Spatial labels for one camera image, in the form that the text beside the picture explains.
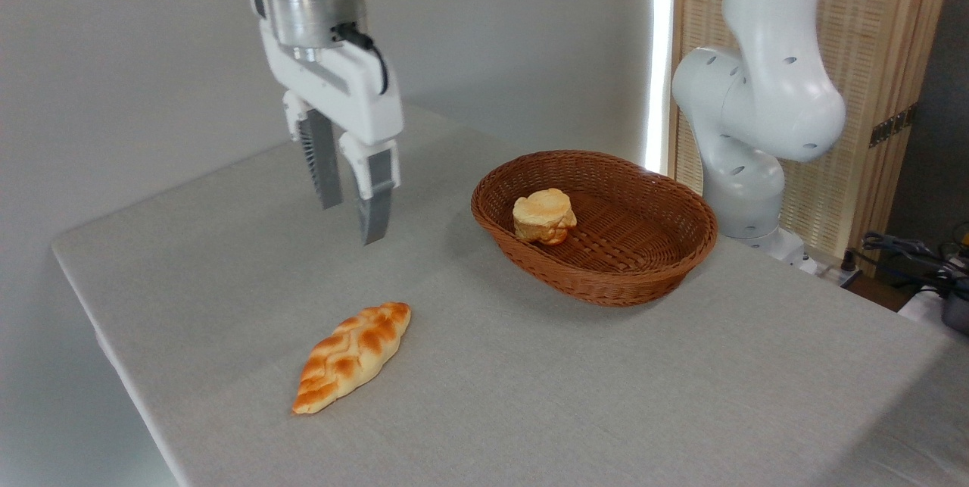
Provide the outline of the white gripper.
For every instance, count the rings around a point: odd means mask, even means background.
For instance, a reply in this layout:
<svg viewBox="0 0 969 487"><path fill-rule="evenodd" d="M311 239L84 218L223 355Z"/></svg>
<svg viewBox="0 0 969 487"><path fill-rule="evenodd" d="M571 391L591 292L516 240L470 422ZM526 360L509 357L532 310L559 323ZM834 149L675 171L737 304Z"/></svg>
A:
<svg viewBox="0 0 969 487"><path fill-rule="evenodd" d="M349 132L339 146L359 191L363 244L383 239L392 191L401 184L393 138L401 133L404 118L394 71L387 68L383 92L383 68L373 52L343 41L323 49L316 61L297 60L278 44L269 21L262 19L259 26L271 73L290 90L282 98L288 132L300 143L319 203L328 210L343 202L333 122Z"/></svg>

